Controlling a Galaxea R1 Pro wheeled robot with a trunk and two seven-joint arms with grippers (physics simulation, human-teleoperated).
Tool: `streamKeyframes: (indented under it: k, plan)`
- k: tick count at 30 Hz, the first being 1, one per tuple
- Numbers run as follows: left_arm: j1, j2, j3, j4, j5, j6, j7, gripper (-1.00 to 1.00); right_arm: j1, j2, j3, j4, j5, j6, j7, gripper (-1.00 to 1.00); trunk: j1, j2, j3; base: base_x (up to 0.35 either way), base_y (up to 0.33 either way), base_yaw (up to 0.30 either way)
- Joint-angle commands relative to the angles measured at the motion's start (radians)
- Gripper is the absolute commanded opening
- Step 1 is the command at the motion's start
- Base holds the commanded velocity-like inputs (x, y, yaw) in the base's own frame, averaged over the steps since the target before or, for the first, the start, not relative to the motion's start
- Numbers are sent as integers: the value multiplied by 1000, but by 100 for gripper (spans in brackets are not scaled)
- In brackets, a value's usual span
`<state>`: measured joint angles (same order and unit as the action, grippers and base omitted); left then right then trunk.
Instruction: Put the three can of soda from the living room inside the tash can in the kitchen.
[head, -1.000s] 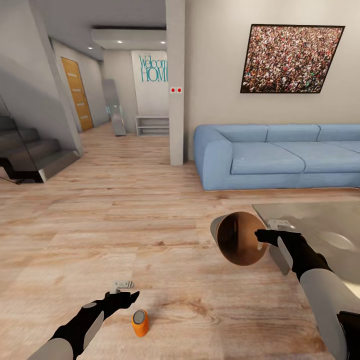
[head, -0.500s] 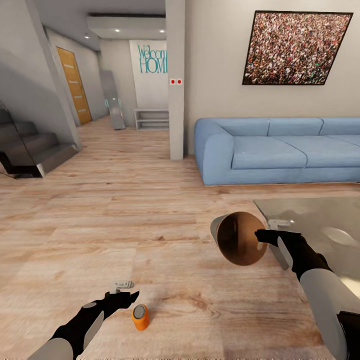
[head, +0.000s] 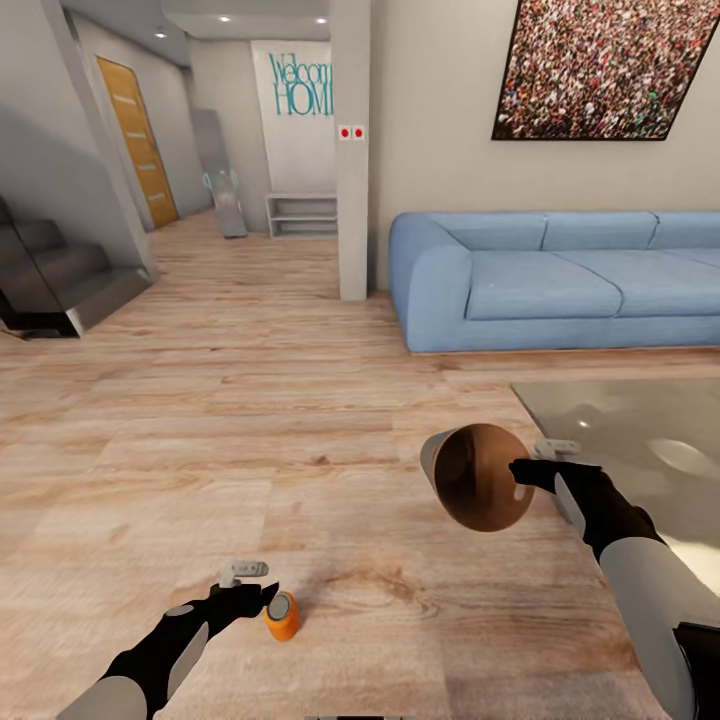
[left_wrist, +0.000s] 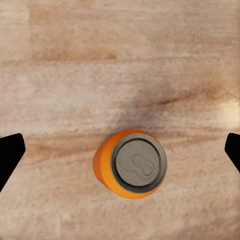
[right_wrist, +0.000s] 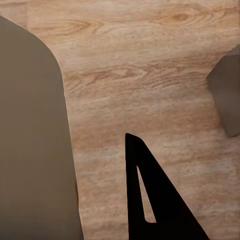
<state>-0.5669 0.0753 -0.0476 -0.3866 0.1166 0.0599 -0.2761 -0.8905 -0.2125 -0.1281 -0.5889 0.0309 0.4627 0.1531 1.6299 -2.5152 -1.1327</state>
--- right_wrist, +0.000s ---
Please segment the trash can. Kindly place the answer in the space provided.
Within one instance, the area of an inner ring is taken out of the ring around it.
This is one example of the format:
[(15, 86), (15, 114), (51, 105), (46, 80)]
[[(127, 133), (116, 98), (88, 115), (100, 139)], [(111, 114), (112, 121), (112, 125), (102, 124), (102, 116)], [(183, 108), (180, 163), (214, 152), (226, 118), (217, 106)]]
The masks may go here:
[(60, 66), (1, 15), (0, 240), (84, 240)]

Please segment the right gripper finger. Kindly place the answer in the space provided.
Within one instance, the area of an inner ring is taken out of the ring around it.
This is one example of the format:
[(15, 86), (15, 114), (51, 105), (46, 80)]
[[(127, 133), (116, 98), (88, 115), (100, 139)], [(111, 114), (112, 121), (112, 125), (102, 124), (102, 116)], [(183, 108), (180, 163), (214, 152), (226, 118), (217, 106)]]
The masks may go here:
[[(145, 142), (125, 139), (129, 240), (210, 240)], [(156, 223), (145, 220), (137, 167)]]

